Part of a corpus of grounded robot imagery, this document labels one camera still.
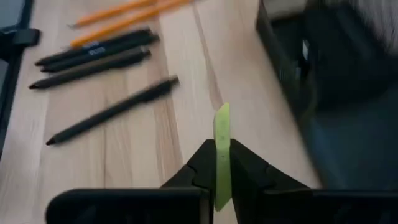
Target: wooden surface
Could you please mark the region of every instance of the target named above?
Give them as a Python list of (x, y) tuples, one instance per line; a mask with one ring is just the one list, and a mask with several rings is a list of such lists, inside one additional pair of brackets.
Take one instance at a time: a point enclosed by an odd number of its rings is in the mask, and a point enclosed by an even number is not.
[[(213, 116), (231, 104), (231, 135), (280, 170), (318, 187), (267, 55), (254, 29), (257, 0), (202, 0), (149, 21), (161, 37), (141, 66), (106, 72), (48, 91), (28, 86), (46, 76), (34, 62), (80, 34), (66, 23), (127, 0), (36, 0), (31, 27), (41, 44), (27, 49), (0, 161), (0, 223), (44, 223), (48, 202), (73, 188), (158, 187), (207, 138)], [(62, 146), (56, 132), (156, 80), (181, 85)], [(233, 204), (216, 223), (236, 222)]]

